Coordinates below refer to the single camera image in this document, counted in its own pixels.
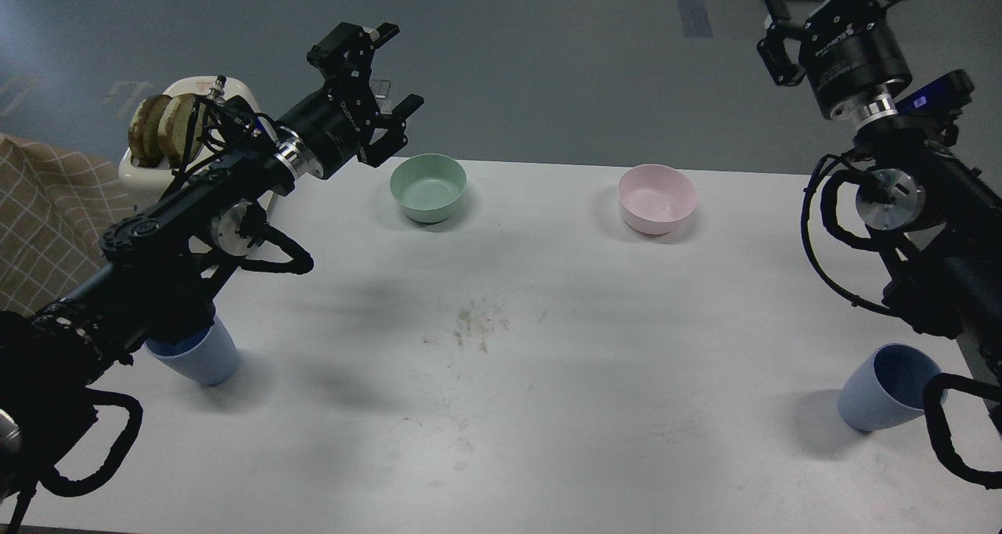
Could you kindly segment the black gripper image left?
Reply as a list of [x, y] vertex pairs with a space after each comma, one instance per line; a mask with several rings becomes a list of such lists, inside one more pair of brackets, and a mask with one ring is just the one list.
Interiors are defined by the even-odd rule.
[[373, 55], [399, 32], [396, 23], [339, 23], [308, 50], [322, 87], [278, 120], [278, 160], [291, 178], [329, 179], [353, 159], [378, 168], [408, 144], [407, 121], [425, 99], [408, 95], [384, 113], [371, 87]]

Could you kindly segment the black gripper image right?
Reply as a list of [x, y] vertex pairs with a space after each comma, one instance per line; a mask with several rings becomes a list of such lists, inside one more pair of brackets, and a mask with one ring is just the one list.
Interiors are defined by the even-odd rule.
[[[792, 21], [786, 0], [763, 0], [769, 21], [756, 52], [777, 87], [797, 87], [806, 76], [824, 119], [836, 120], [858, 96], [880, 87], [897, 96], [911, 84], [884, 6], [901, 1], [827, 0], [803, 27]], [[788, 39], [802, 41], [798, 63]]]

